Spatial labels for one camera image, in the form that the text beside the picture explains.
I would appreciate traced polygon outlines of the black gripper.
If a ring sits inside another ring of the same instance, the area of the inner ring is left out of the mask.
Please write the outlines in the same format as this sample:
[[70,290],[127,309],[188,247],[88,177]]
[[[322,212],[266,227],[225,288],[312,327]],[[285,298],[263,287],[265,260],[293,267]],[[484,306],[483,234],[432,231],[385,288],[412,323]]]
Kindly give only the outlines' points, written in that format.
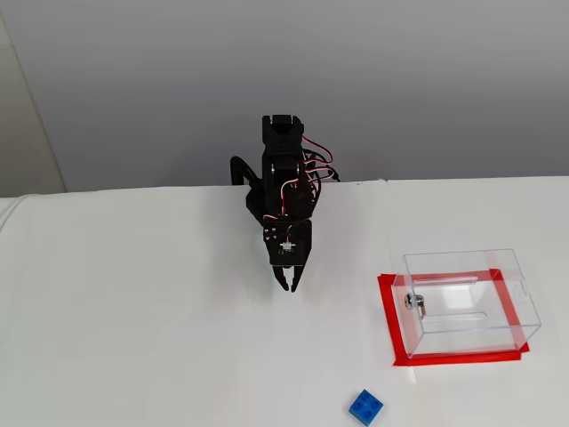
[[293,267],[291,292],[294,293],[311,251],[312,222],[311,220],[288,221],[264,216],[261,224],[263,241],[275,279],[285,291],[289,291],[285,271]]

